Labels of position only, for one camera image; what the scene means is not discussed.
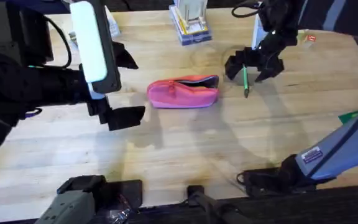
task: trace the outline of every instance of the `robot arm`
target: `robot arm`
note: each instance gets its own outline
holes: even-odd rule
[[[71,11],[83,62],[79,70],[67,68],[70,48],[53,21],[0,2],[0,145],[19,120],[40,113],[42,106],[86,103],[89,115],[99,116],[110,131],[140,124],[143,106],[113,110],[105,96],[121,89],[118,66],[138,67],[123,44],[111,41],[103,0],[77,0]],[[47,22],[65,41],[69,56],[65,66],[45,65],[53,60]]]
[[[242,65],[261,71],[256,81],[277,76],[283,69],[280,52],[296,45],[297,30],[330,30],[358,36],[358,2],[354,0],[265,0],[256,8],[267,36],[257,49],[246,47],[226,63],[226,75],[233,79]],[[242,176],[250,196],[280,195],[314,190],[358,166],[358,117],[341,126],[314,146],[282,162],[279,169],[247,170]]]

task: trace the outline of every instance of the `white light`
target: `white light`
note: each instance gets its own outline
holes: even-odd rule
[[[107,67],[93,6],[87,1],[80,1],[71,3],[70,11],[85,80],[87,83],[104,80]]]

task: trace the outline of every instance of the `black cable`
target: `black cable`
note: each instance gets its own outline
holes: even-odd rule
[[[70,50],[70,46],[68,45],[66,36],[64,34],[64,32],[61,30],[61,28],[59,26],[56,25],[56,23],[49,19],[48,17],[44,16],[45,20],[48,21],[55,29],[56,31],[59,33],[60,37],[62,38],[65,46],[66,46],[66,50],[67,50],[67,63],[63,66],[51,66],[51,65],[42,65],[42,67],[52,67],[52,68],[68,68],[71,65],[71,61],[72,61],[72,55],[71,55],[71,50]]]
[[[32,118],[34,116],[37,116],[38,114],[40,114],[42,112],[42,109],[41,108],[36,108],[34,111],[35,112],[33,112],[33,113],[26,113],[25,118]]]
[[[338,141],[338,143],[333,147],[333,149],[327,153],[327,156],[325,156],[306,176],[306,178],[311,178],[327,161],[332,158],[335,153],[338,152],[342,148],[342,146],[349,140],[350,137],[358,130],[358,119],[354,122],[354,124],[349,128],[347,133],[342,137],[341,140]]]
[[[121,0],[121,1],[127,6],[128,11],[133,11],[127,0]]]
[[[256,9],[256,11],[248,13],[248,14],[244,14],[244,15],[236,14],[235,11],[241,7],[248,7],[250,9]],[[254,16],[254,15],[258,14],[259,12],[260,12],[260,8],[259,8],[259,3],[257,1],[245,0],[243,2],[240,2],[238,5],[234,6],[234,8],[231,11],[231,14],[236,18],[246,18],[246,17]]]
[[[241,181],[241,180],[239,179],[239,177],[242,176],[243,174],[244,174],[244,172],[241,172],[241,173],[237,174],[236,180],[237,180],[237,183],[239,183],[240,185],[245,186],[246,183],[245,183],[244,181]]]

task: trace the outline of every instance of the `box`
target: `box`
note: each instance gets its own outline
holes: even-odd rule
[[[186,29],[177,14],[174,5],[169,7],[169,11],[172,22],[177,30],[179,41],[183,46],[212,40],[211,31],[208,25],[202,25],[201,23],[192,24],[189,29]]]

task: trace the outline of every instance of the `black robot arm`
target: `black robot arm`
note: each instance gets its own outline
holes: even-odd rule
[[[248,15],[235,13],[239,7],[256,9]],[[239,50],[227,60],[226,75],[232,80],[242,66],[257,67],[260,75],[256,82],[276,77],[284,70],[278,58],[282,50],[297,44],[298,30],[328,30],[358,36],[358,1],[356,0],[264,0],[240,3],[233,9],[238,18],[258,14],[268,34],[259,46]]]

